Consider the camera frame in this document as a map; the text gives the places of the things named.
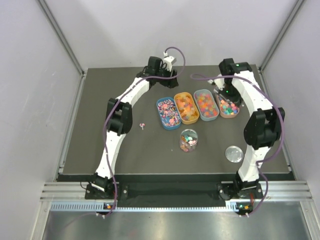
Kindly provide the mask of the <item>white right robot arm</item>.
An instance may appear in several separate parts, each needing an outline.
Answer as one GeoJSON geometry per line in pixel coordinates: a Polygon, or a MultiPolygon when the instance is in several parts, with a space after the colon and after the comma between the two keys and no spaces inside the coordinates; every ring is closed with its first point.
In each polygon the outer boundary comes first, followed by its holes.
{"type": "Polygon", "coordinates": [[[234,194],[245,198],[257,186],[263,160],[281,137],[285,111],[281,107],[275,108],[263,95],[247,62],[235,63],[232,58],[225,58],[218,66],[223,77],[214,81],[218,94],[237,107],[245,104],[249,112],[249,120],[243,130],[246,152],[233,185],[234,194]]]}

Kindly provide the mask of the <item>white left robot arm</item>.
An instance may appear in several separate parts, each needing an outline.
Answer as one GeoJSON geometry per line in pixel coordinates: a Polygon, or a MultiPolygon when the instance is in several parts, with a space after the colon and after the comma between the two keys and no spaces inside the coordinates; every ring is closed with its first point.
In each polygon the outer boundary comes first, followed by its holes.
{"type": "Polygon", "coordinates": [[[117,98],[107,103],[103,125],[104,154],[94,174],[91,185],[102,198],[109,198],[114,191],[113,173],[121,144],[133,125],[133,106],[156,83],[167,88],[177,87],[177,71],[173,69],[176,58],[166,52],[163,58],[151,56],[147,66],[134,78],[130,86],[117,98]]]}

